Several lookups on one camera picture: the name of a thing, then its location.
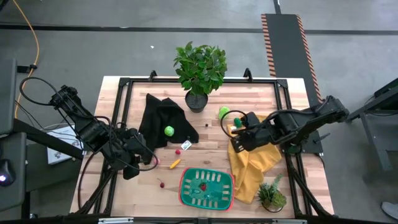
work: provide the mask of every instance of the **gray floor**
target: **gray floor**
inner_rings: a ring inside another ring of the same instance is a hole
[[[260,14],[274,12],[269,0],[19,2],[34,24],[71,26],[261,28]],[[280,0],[280,5],[282,13],[299,14],[305,29],[398,29],[397,1]],[[0,22],[24,21],[10,2],[0,12]],[[246,67],[254,76],[269,76],[262,34],[40,31],[37,35],[40,59],[35,75],[56,87],[74,86],[92,112],[103,76],[148,75],[151,70],[159,75],[173,75],[174,48],[190,40],[225,49],[228,76],[241,76]],[[339,98],[350,111],[362,106],[374,90],[397,78],[398,35],[309,35],[307,39],[322,95]],[[35,45],[30,31],[0,30],[0,51],[0,59],[17,58],[21,64],[32,63]],[[41,101],[48,101],[52,95],[39,82],[28,83],[26,92]],[[51,108],[26,100],[21,103],[43,125],[61,120]],[[27,121],[24,114],[19,116]],[[398,203],[398,182],[393,176],[364,180],[377,169],[377,159],[362,124],[358,120],[331,124],[320,132],[331,133],[322,144],[335,213],[345,218],[393,222],[379,204],[383,200]],[[398,157],[391,155],[391,159],[397,167]],[[40,216],[68,213],[75,182],[36,192],[32,210]],[[13,218],[17,213],[18,209],[8,211],[1,218]]]

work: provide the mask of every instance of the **green basket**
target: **green basket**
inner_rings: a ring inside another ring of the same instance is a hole
[[[234,201],[234,179],[226,172],[187,168],[180,180],[182,204],[212,210],[228,210]]]

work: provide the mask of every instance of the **black plant pot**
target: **black plant pot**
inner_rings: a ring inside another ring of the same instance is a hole
[[[206,94],[194,96],[191,94],[191,91],[188,91],[185,95],[185,102],[194,113],[202,112],[203,109],[205,109],[208,100],[209,97]]]

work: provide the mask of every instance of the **orange cable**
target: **orange cable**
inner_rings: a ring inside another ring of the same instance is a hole
[[[35,59],[35,62],[34,62],[33,64],[36,65],[36,64],[37,64],[37,60],[39,59],[40,45],[39,45],[39,41],[37,40],[37,36],[36,36],[35,30],[33,30],[33,27],[31,26],[29,20],[26,18],[25,14],[24,14],[24,11],[22,11],[22,9],[19,7],[17,1],[16,1],[16,0],[12,0],[12,1],[14,2],[15,6],[17,6],[19,12],[20,12],[20,13],[22,14],[22,16],[24,17],[24,19],[25,19],[27,25],[29,26],[29,28],[30,28],[30,30],[32,31],[33,36],[34,36],[34,38],[35,38],[35,41],[36,41],[36,49],[37,49],[37,51],[36,51],[36,59]],[[30,72],[29,72],[29,74],[28,74],[28,77],[30,77],[30,76],[33,74],[33,71],[34,71],[34,69],[31,68],[31,69],[30,69]],[[21,100],[21,93],[19,93],[17,102],[19,103],[20,100]],[[17,113],[17,112],[18,112],[18,108],[19,108],[19,106],[16,105],[16,107],[15,107],[15,113],[14,113],[15,118],[18,118],[18,113]]]

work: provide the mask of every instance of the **wooden tabletop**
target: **wooden tabletop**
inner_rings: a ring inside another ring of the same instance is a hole
[[[95,115],[112,117],[116,92],[120,77],[104,77]],[[307,93],[302,78],[288,78],[290,99],[292,107],[302,110],[308,107]],[[222,106],[231,110],[250,111],[256,114],[267,115],[276,110],[274,87],[270,84],[224,84],[219,90],[209,95],[208,104],[201,113],[192,113],[185,104],[185,91],[179,83],[135,83],[132,89],[127,126],[139,127],[146,105],[146,94],[150,93],[159,99],[170,97],[184,111],[187,120],[199,133],[199,143],[193,144],[190,149],[176,155],[175,150],[180,149],[180,144],[169,143],[167,147],[156,149],[160,165],[152,171],[141,172],[131,180],[124,180],[122,172],[118,173],[112,216],[128,217],[223,217],[223,218],[292,218],[294,211],[290,196],[289,180],[285,159],[270,171],[264,174],[264,181],[272,182],[276,175],[284,176],[279,184],[280,191],[287,197],[287,205],[279,213],[267,212],[257,201],[248,205],[235,200],[228,212],[205,210],[182,205],[178,200],[178,185],[181,174],[186,167],[201,167],[230,172],[227,155],[228,137],[222,132],[218,121],[218,111]],[[121,103],[119,118],[121,120],[124,103]],[[314,155],[303,154],[303,165],[307,178],[308,188],[323,205],[333,213],[325,171],[320,159]],[[181,163],[173,170],[169,166],[176,159]],[[87,168],[82,184],[82,202],[84,203],[98,185],[103,163],[102,155],[96,155]],[[165,183],[159,187],[159,179]],[[303,197],[297,185],[300,208],[304,213]],[[71,212],[78,209],[77,188]]]

